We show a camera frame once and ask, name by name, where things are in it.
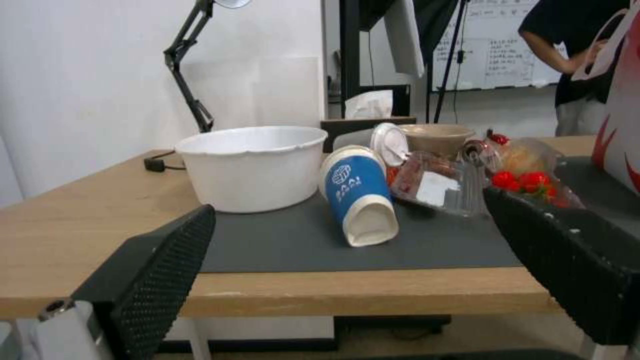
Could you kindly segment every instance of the gray mat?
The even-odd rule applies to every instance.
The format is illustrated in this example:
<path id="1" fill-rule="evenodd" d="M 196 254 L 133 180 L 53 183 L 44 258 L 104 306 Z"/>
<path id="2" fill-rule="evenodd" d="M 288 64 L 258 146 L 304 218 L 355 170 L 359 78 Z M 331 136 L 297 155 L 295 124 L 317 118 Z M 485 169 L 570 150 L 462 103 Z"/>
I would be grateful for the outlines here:
<path id="1" fill-rule="evenodd" d="M 601 216 L 640 234 L 640 202 L 590 165 L 568 158 L 556 174 Z M 488 218 L 460 218 L 412 204 L 395 204 L 398 237 L 354 249 L 329 206 L 309 200 L 259 214 L 218 213 L 202 272 L 312 272 L 520 266 Z"/>

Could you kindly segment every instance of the beige bowl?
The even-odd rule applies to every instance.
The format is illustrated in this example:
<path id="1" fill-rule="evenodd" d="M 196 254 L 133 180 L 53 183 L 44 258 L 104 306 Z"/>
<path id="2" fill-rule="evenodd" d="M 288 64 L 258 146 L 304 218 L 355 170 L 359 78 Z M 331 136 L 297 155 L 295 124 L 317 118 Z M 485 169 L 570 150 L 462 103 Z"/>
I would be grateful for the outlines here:
<path id="1" fill-rule="evenodd" d="M 454 158 L 465 141 L 476 132 L 462 125 L 416 124 L 402 125 L 410 151 L 428 151 Z"/>

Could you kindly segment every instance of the blue paper cup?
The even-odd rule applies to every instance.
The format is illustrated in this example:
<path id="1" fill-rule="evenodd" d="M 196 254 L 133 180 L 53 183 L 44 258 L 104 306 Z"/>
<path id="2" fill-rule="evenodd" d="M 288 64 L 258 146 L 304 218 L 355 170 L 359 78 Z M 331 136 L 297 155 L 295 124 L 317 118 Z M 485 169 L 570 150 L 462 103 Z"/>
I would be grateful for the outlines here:
<path id="1" fill-rule="evenodd" d="M 374 151 L 357 145 L 334 151 L 322 164 L 320 193 L 353 247 L 383 243 L 398 233 L 385 172 Z"/>

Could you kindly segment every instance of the logo on cup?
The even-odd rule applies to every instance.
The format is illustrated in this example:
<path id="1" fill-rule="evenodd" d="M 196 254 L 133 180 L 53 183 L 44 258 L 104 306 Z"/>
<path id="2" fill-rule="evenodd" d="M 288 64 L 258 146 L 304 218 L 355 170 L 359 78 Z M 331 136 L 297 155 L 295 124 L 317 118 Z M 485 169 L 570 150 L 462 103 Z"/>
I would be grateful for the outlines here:
<path id="1" fill-rule="evenodd" d="M 351 167 L 349 165 L 341 165 L 333 172 L 331 181 L 333 181 L 333 183 L 336 185 L 340 185 L 349 178 L 350 173 Z"/>

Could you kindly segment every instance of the black t-shirt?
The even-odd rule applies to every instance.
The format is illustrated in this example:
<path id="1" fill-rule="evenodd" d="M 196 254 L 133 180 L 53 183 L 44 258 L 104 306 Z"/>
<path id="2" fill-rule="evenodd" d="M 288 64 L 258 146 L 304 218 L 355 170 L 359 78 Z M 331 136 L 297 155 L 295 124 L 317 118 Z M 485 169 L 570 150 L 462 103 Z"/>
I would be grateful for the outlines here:
<path id="1" fill-rule="evenodd" d="M 527 14 L 520 31 L 528 31 L 553 44 L 564 42 L 569 57 L 587 49 L 600 28 L 619 10 L 628 8 L 629 0 L 540 0 Z M 612 21 L 600 35 L 609 38 L 621 17 Z M 606 74 L 587 81 L 571 81 L 563 74 L 556 89 L 556 106 L 583 97 L 607 102 L 613 77 Z"/>

